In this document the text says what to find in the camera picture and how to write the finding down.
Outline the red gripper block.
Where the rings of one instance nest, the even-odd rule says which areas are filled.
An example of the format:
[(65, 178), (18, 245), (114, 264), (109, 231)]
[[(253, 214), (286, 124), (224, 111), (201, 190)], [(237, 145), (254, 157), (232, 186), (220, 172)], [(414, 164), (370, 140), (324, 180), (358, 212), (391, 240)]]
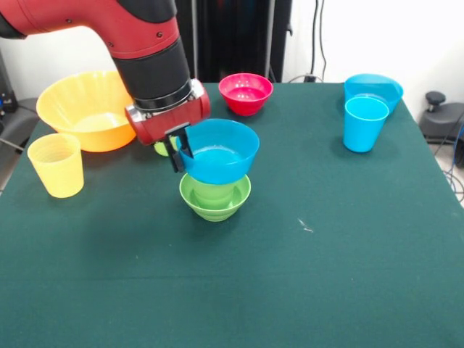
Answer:
[[(202, 83), (195, 79), (189, 81), (191, 93), (180, 104), (162, 111), (142, 111), (135, 104), (125, 108), (125, 116), (143, 145), (161, 141), (174, 128), (182, 125), (195, 125), (211, 114), (210, 99)], [(167, 136), (165, 148), (176, 173), (185, 170), (181, 152), (194, 158), (185, 129), (178, 131), (177, 137)]]

